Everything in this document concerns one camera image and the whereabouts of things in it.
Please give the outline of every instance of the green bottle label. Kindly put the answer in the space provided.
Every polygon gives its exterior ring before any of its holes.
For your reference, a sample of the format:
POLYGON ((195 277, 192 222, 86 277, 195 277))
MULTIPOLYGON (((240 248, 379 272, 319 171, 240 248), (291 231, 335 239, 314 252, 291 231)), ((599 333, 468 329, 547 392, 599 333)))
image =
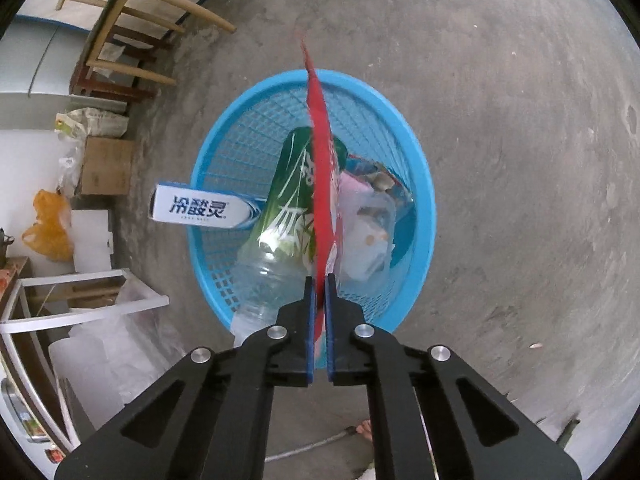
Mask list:
MULTIPOLYGON (((348 153, 337 137, 334 149, 343 170, 348 153)), ((267 202, 245 246, 257 242, 261 251, 275 258, 300 259, 311 269, 316 254, 313 191, 312 130, 305 126, 292 130, 284 140, 267 202)))

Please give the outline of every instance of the foot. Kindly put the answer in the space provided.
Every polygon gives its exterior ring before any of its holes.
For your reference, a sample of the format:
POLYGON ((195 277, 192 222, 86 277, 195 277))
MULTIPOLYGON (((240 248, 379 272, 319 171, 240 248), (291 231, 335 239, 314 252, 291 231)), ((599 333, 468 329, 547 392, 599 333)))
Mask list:
POLYGON ((373 435, 371 434, 371 421, 364 420, 362 424, 360 424, 356 431, 361 434, 364 438, 366 438, 369 442, 373 442, 373 435))

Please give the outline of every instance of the cardboard box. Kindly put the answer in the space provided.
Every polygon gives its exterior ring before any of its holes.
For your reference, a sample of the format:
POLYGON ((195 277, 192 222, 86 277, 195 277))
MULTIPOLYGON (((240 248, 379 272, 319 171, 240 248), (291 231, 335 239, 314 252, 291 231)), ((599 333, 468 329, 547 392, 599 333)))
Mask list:
POLYGON ((87 137, 80 193, 85 195, 126 195, 131 180, 132 140, 87 137))

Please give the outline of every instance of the white toothpaste box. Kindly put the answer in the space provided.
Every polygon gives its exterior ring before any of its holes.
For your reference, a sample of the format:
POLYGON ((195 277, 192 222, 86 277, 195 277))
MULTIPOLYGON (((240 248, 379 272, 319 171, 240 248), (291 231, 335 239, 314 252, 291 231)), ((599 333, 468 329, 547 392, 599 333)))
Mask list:
POLYGON ((202 191, 185 184, 161 182, 151 195, 149 218, 156 222, 223 229, 251 227, 264 200, 239 194, 202 191))

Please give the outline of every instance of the blue plastic basket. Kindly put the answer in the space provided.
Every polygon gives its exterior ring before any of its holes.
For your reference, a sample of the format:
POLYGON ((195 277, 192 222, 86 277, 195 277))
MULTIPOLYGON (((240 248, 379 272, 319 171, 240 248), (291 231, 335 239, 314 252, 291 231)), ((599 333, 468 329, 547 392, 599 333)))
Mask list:
MULTIPOLYGON (((408 249, 392 264, 388 283, 375 297, 340 294, 359 303, 368 322, 392 332, 418 297, 433 254, 436 206, 427 161, 409 124, 379 92, 331 70, 318 70, 318 77, 334 135, 349 153, 392 169, 414 196, 415 221, 402 232, 396 229, 394 237, 396 242, 404 237, 408 249)), ((285 137, 297 126, 310 125, 306 85, 306 71, 294 70, 244 92, 210 130, 193 168, 191 185, 266 197, 285 137)), ((239 306, 232 268, 249 232, 188 227, 198 282, 227 328, 239 306)))

